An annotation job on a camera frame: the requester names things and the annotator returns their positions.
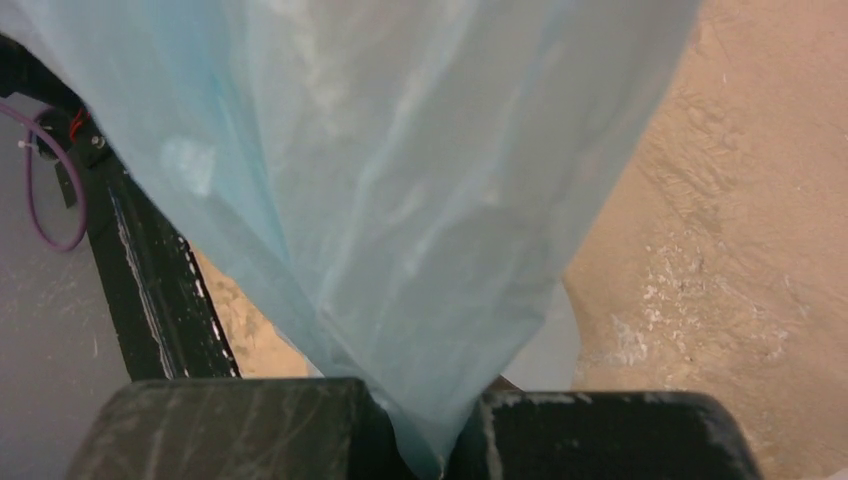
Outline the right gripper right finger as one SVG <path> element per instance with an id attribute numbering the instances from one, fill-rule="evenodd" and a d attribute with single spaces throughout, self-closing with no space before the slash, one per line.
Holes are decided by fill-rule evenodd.
<path id="1" fill-rule="evenodd" d="M 450 479 L 759 479 L 732 415 L 693 392 L 484 394 Z"/>

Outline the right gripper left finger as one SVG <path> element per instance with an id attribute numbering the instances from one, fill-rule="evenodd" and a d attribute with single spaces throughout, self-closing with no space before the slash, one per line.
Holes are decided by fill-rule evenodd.
<path id="1" fill-rule="evenodd" d="M 143 381 L 100 410 L 69 479 L 410 479 L 357 379 Z"/>

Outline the light blue printed plastic bag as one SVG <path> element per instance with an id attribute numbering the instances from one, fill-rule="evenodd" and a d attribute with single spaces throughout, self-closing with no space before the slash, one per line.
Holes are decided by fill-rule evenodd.
<path id="1" fill-rule="evenodd" d="M 438 478 L 661 101 L 696 1 L 5 1 L 133 179 Z"/>

